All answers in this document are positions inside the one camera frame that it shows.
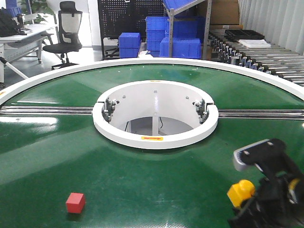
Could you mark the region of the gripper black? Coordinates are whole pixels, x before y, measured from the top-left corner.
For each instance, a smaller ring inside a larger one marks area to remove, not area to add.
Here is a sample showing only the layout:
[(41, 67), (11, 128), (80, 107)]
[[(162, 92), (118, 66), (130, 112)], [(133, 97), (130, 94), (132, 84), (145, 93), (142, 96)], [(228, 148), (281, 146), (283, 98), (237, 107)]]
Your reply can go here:
[(304, 226), (304, 178), (284, 174), (276, 185), (262, 178), (250, 198), (234, 207), (231, 228), (296, 228)]

